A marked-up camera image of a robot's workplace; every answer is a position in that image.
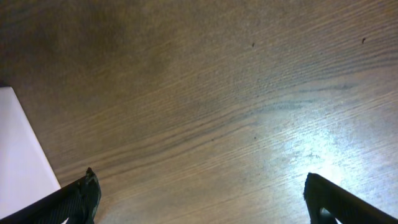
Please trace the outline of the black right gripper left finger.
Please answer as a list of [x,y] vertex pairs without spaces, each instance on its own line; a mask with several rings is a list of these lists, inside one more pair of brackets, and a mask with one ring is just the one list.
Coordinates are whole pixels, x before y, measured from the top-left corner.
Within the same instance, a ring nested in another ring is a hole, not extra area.
[[80,179],[3,219],[1,223],[94,224],[101,188],[91,168]]

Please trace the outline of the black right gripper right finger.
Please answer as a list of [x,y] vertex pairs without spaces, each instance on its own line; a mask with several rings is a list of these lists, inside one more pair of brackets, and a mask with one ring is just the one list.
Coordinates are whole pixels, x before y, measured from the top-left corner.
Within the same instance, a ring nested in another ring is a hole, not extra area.
[[397,223],[397,219],[330,182],[309,173],[303,192],[310,223]]

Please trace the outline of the pink cardboard box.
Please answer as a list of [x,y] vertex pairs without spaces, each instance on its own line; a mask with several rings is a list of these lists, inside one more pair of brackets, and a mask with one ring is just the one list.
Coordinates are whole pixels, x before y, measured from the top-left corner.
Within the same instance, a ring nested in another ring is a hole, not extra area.
[[1,88],[1,218],[60,189],[60,184],[11,87]]

